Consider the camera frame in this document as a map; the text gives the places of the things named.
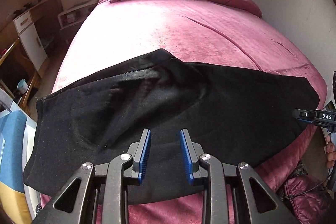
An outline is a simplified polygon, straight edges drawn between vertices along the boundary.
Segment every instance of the black cable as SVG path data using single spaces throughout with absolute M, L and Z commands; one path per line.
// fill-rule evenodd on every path
M 283 197 L 280 198 L 280 200 L 284 200 L 284 199 L 286 199 L 286 198 L 288 198 L 288 199 L 289 199 L 289 198 L 296 198 L 297 196 L 300 196 L 300 195 L 303 195 L 303 194 L 305 194 L 305 193 L 308 193 L 308 192 L 314 190 L 315 188 L 321 186 L 323 183 L 325 183 L 325 182 L 330 178 L 330 176 L 331 176 L 331 173 L 330 173 L 330 175 L 327 176 L 327 178 L 326 178 L 324 181 L 320 182 L 318 185 L 314 186 L 312 189 L 309 189 L 309 190 L 307 190 L 307 191 L 304 191 L 304 192 L 302 192 L 302 193 L 300 193 L 300 194 L 296 194 L 296 195 L 283 196 Z

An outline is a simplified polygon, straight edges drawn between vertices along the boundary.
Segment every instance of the shelf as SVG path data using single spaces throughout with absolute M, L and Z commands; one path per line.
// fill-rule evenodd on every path
M 61 28 L 61 30 L 65 29 L 65 28 L 68 28 L 68 27 L 70 27 L 70 26 L 76 25 L 77 23 L 84 22 L 85 19 L 86 19 L 88 16 L 89 16 L 89 15 L 82 15 L 82 16 L 80 16 L 76 21 L 71 22 L 71 23 L 69 23 L 69 24 L 67 24 L 67 25 L 64 25 L 64 26 Z
M 90 1 L 87 1 L 87 2 L 83 3 L 82 5 L 75 5 L 72 8 L 70 8 L 69 10 L 61 12 L 59 14 L 59 16 L 66 15 L 68 13 L 79 10 L 79 9 L 84 8 L 86 6 L 97 5 L 97 4 L 98 4 L 98 0 L 90 0 Z

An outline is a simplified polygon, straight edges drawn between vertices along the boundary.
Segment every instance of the finger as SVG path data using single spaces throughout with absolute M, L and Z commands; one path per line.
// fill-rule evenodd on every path
M 327 161 L 336 160 L 336 152 L 327 153 Z
M 335 165 L 335 161 L 331 160 L 331 161 L 327 161 L 327 168 L 330 169 Z
M 335 150 L 335 145 L 333 143 L 328 143 L 325 150 L 327 151 L 327 153 L 333 152 Z

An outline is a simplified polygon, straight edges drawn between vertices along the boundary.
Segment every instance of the white cabinet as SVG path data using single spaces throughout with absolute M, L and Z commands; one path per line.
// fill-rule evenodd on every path
M 32 23 L 32 18 L 29 11 L 25 12 L 23 15 L 20 15 L 18 18 L 14 19 L 14 24 L 17 30 L 17 33 L 21 33 L 26 27 Z
M 35 25 L 31 24 L 27 29 L 25 29 L 20 34 L 20 39 L 29 59 L 33 63 L 35 69 L 39 71 L 44 60 L 47 58 L 47 54 L 43 49 L 40 38 L 35 29 Z

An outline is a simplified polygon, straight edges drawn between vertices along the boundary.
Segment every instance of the blue gripper pad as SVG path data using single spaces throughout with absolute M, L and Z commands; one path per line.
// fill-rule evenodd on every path
M 304 119 L 298 119 L 299 121 L 302 121 L 302 122 L 307 122 L 307 123 L 314 123 L 314 121 L 308 121 L 308 120 L 304 120 Z
M 139 183 L 144 180 L 145 174 L 146 174 L 146 167 L 147 167 L 147 162 L 148 162 L 148 157 L 149 157 L 149 151 L 151 149 L 151 144 L 152 144 L 152 135 L 151 131 L 148 130 L 146 140 L 142 149 L 142 154 L 140 158 L 140 163 L 139 163 L 139 175 L 138 175 L 138 180 Z
M 193 166 L 192 166 L 188 146 L 187 146 L 187 143 L 185 141 L 185 136 L 184 136 L 183 130 L 180 131 L 180 146 L 181 146 L 181 150 L 182 150 L 185 174 L 187 176 L 187 180 L 188 180 L 189 184 L 192 185 L 193 181 L 194 181 Z

